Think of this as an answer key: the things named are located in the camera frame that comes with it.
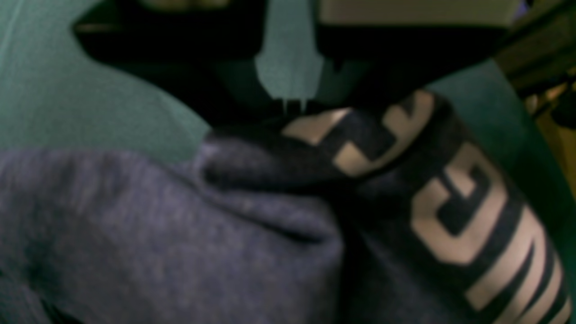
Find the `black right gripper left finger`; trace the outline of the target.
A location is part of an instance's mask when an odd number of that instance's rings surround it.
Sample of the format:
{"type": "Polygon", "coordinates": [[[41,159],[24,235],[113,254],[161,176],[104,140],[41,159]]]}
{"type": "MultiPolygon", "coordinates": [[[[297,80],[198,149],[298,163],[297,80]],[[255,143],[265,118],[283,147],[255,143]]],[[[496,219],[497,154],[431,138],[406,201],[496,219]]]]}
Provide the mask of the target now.
{"type": "Polygon", "coordinates": [[[266,0],[100,0],[72,31],[85,53],[172,95],[211,126],[284,114],[257,74],[266,0]]]}

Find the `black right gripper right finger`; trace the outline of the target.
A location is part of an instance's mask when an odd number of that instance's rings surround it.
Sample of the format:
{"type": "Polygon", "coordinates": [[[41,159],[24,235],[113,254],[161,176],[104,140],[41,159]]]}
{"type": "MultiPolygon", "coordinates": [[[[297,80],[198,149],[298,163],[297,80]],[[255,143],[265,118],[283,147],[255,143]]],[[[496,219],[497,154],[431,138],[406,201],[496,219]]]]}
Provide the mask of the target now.
{"type": "Polygon", "coordinates": [[[513,23],[518,0],[309,0],[324,58],[318,89],[288,113],[366,107],[485,61],[513,23]]]}

